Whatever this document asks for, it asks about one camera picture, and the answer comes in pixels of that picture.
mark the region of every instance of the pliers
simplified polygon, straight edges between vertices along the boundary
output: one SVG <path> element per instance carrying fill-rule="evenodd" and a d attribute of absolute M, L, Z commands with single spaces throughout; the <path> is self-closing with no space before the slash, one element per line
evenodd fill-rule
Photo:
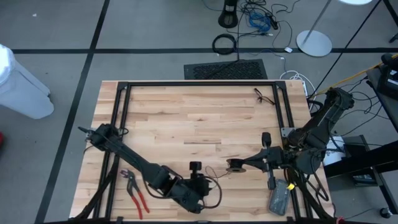
<path fill-rule="evenodd" d="M 132 201 L 136 204 L 137 210 L 138 210 L 139 219 L 142 220 L 141 207 L 140 207 L 140 205 L 138 203 L 137 198 L 135 198 L 135 196 L 132 194 L 132 188 L 136 189 L 136 191 L 138 193 L 138 196 L 141 198 L 142 204 L 143 204 L 143 206 L 145 208 L 145 211 L 147 213 L 149 213 L 149 209 L 147 207 L 147 204 L 145 203 L 144 196 L 142 195 L 141 191 L 138 188 L 138 185 L 137 185 L 137 182 L 136 182 L 136 176 L 134 175 L 133 172 L 131 172 L 131 171 L 127 170 L 127 169 L 122 169 L 120 171 L 120 174 L 122 175 L 122 177 L 128 178 L 128 181 L 127 181 L 127 192 L 129 193 Z"/>

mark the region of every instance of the power strip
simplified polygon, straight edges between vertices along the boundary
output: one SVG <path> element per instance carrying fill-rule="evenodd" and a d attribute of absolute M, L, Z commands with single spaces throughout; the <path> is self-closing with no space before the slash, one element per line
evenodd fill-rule
<path fill-rule="evenodd" d="M 306 86 L 306 84 L 305 84 L 305 81 L 304 81 L 304 80 L 302 81 L 302 83 L 303 83 L 303 87 L 304 87 L 304 93 L 305 93 L 305 97 L 307 97 L 307 96 L 308 96 L 307 86 Z"/>

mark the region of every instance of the black floor stripe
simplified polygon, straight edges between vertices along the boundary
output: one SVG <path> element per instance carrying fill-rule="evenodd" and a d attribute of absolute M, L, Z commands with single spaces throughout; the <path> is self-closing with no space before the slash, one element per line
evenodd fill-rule
<path fill-rule="evenodd" d="M 51 202 L 52 194 L 55 188 L 55 184 L 57 182 L 57 178 L 60 172 L 63 156 L 65 155 L 65 150 L 67 148 L 68 140 L 70 137 L 70 133 L 72 131 L 73 123 L 75 121 L 76 112 L 80 103 L 81 95 L 83 93 L 83 89 L 85 87 L 86 79 L 88 76 L 88 71 L 90 70 L 91 62 L 93 61 L 94 49 L 98 43 L 98 38 L 100 37 L 102 25 L 104 23 L 106 11 L 108 10 L 110 0 L 105 0 L 104 5 L 101 11 L 101 14 L 98 19 L 98 23 L 94 32 L 93 40 L 91 41 L 90 51 L 87 55 L 86 62 L 83 66 L 83 70 L 81 71 L 80 79 L 78 82 L 78 86 L 76 88 L 75 96 L 73 97 L 72 105 L 69 111 L 69 115 L 67 118 L 67 122 L 65 124 L 65 128 L 62 133 L 61 141 L 58 146 L 58 151 L 54 159 L 54 163 L 50 172 L 49 180 L 47 181 L 47 185 L 44 190 L 43 198 L 40 203 L 39 211 L 37 212 L 35 223 L 43 223 L 45 220 L 45 216 L 49 209 L 49 205 Z"/>
<path fill-rule="evenodd" d="M 292 53 L 302 53 L 300 49 L 293 48 Z M 189 48 L 189 49 L 14 49 L 14 54 L 202 54 L 213 53 L 211 48 Z M 241 48 L 241 53 L 286 53 L 283 49 L 264 48 Z M 331 53 L 395 53 L 398 47 L 375 47 L 375 48 L 334 48 Z"/>
<path fill-rule="evenodd" d="M 90 49 L 14 49 L 14 54 L 88 54 Z"/>

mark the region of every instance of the wooden table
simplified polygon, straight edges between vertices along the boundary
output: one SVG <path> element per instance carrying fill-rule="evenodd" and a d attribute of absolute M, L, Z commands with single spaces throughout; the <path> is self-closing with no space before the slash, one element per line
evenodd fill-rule
<path fill-rule="evenodd" d="M 118 81 L 102 82 L 92 128 L 97 128 L 101 123 L 110 123 L 117 84 Z M 286 85 L 295 126 L 302 127 L 310 119 L 302 84 L 289 80 Z M 243 159 L 259 152 L 262 132 L 271 133 L 272 146 L 282 144 L 275 107 L 258 102 L 254 87 L 272 99 L 272 90 L 268 86 L 134 87 L 126 120 L 129 134 L 124 136 L 124 143 L 148 161 L 167 165 L 184 177 L 189 177 L 190 161 L 202 161 L 203 173 L 205 167 L 210 166 L 217 175 L 224 174 L 228 158 Z M 285 118 L 282 95 L 279 94 L 279 97 Z M 121 108 L 116 124 L 119 124 Z M 71 217 L 79 214 L 96 192 L 103 154 L 94 147 L 86 151 Z M 143 211 L 144 221 L 286 221 L 285 217 L 274 215 L 267 209 L 271 195 L 267 189 L 267 175 L 253 167 L 245 168 L 246 173 L 230 174 L 219 179 L 223 189 L 221 205 L 216 209 L 204 210 L 199 215 L 186 212 L 173 200 L 152 198 L 145 191 L 140 173 L 135 172 L 150 209 L 150 213 Z M 121 161 L 119 169 L 134 171 L 125 161 Z M 282 170 L 275 170 L 274 174 L 277 179 L 284 179 Z M 317 174 L 329 193 L 323 169 L 319 168 Z M 126 184 L 127 180 L 119 176 L 112 220 L 118 216 L 125 220 L 138 219 L 135 204 L 126 192 Z M 301 215 L 305 216 L 301 192 L 297 192 Z M 104 195 L 101 217 L 104 215 L 107 192 Z M 206 198 L 206 204 L 216 203 L 218 196 L 219 190 L 212 190 Z M 322 205 L 333 215 L 331 201 L 323 202 Z M 291 202 L 286 216 L 294 217 Z"/>

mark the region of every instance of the yellow cable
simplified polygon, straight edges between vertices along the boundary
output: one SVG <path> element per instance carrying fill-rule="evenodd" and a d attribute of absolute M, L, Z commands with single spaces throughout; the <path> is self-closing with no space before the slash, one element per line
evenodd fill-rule
<path fill-rule="evenodd" d="M 358 77 L 358 76 L 364 74 L 364 73 L 367 72 L 368 70 L 374 69 L 374 68 L 376 68 L 377 66 L 380 66 L 381 64 L 382 64 L 382 62 L 380 62 L 380 63 L 378 63 L 377 65 L 375 65 L 375 66 L 373 66 L 373 67 L 370 67 L 370 68 L 368 68 L 368 69 L 366 69 L 366 70 L 363 70 L 362 72 L 359 72 L 359 73 L 353 75 L 352 77 L 345 78 L 345 79 L 343 79 L 342 81 L 340 81 L 340 82 L 338 82 L 338 83 L 335 83 L 335 84 L 329 86 L 328 88 L 326 88 L 326 89 L 324 89 L 324 90 L 322 90 L 322 91 L 319 91 L 319 92 L 318 92 L 316 95 L 314 95 L 314 96 L 318 96 L 318 95 L 324 94 L 324 93 L 326 93 L 330 88 L 333 88 L 333 87 L 335 87 L 335 86 L 337 86 L 337 85 L 340 85 L 340 84 L 342 84 L 342 83 L 344 83 L 344 82 L 350 81 L 350 80 L 352 80 L 352 79 L 354 79 L 354 78 L 356 78 L 356 77 Z"/>

